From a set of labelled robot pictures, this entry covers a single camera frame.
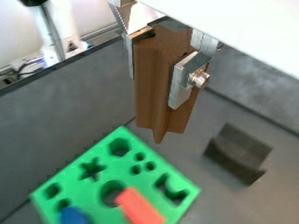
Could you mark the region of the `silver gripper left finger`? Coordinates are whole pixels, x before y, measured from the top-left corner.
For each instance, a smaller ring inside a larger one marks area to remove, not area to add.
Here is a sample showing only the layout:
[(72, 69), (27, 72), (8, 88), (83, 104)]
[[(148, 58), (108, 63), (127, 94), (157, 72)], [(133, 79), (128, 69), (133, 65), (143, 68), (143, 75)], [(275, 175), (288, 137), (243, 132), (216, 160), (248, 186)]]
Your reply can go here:
[(128, 53), (128, 72), (129, 77), (135, 78), (133, 74), (133, 54), (132, 54), (132, 41), (128, 34), (131, 8), (135, 0), (107, 0), (109, 9), (112, 10), (116, 22), (121, 31), (121, 38)]

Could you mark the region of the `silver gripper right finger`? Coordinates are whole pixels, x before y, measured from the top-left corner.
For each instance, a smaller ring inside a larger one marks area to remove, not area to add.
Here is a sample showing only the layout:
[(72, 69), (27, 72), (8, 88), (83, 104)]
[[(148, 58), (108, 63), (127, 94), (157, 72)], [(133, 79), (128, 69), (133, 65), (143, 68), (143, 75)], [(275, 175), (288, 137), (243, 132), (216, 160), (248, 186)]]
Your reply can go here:
[(192, 88), (204, 88), (211, 76), (204, 71), (217, 50), (219, 41), (199, 30), (192, 30), (189, 53), (172, 67), (168, 106), (177, 109), (191, 97)]

